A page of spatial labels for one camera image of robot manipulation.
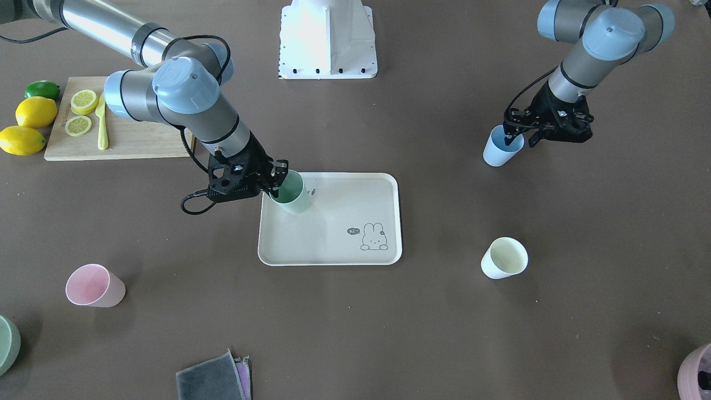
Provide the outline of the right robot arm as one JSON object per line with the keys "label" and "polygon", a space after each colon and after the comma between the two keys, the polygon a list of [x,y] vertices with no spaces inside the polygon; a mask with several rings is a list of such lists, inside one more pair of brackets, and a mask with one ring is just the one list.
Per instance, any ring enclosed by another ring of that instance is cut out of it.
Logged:
{"label": "right robot arm", "polygon": [[2,23],[32,18],[83,33],[142,66],[107,78],[107,107],[134,121],[188,129],[211,155],[203,194],[212,202],[279,197],[288,162],[267,155],[221,91],[231,77],[226,44],[192,43],[107,1],[2,2]]}

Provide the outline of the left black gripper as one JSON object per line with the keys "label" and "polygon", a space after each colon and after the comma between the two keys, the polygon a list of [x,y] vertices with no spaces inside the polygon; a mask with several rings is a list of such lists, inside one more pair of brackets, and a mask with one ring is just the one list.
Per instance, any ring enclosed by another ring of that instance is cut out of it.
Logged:
{"label": "left black gripper", "polygon": [[574,102],[561,101],[545,84],[526,109],[511,107],[505,111],[504,144],[510,146],[518,135],[529,130],[534,131],[528,138],[530,148],[541,140],[584,143],[593,136],[593,121],[586,96],[577,96]]}

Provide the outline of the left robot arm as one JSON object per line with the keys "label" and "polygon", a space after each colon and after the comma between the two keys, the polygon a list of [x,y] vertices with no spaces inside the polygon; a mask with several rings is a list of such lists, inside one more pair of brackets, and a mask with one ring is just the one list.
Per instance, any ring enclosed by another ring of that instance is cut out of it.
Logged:
{"label": "left robot arm", "polygon": [[673,11],[661,3],[638,8],[604,1],[548,1],[537,20],[541,36],[571,43],[561,63],[544,75],[544,84],[522,111],[509,106],[504,114],[504,142],[509,145],[531,132],[528,144],[540,140],[582,143],[592,137],[588,94],[615,67],[657,48],[675,28]]}

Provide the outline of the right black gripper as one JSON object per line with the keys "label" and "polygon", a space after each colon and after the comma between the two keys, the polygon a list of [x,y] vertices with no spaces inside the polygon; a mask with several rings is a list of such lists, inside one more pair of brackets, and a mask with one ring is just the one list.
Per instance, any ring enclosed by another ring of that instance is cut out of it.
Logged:
{"label": "right black gripper", "polygon": [[264,192],[277,201],[288,172],[288,160],[272,159],[251,133],[246,147],[238,154],[225,157],[217,150],[210,156],[207,197],[212,202],[232,202]]}

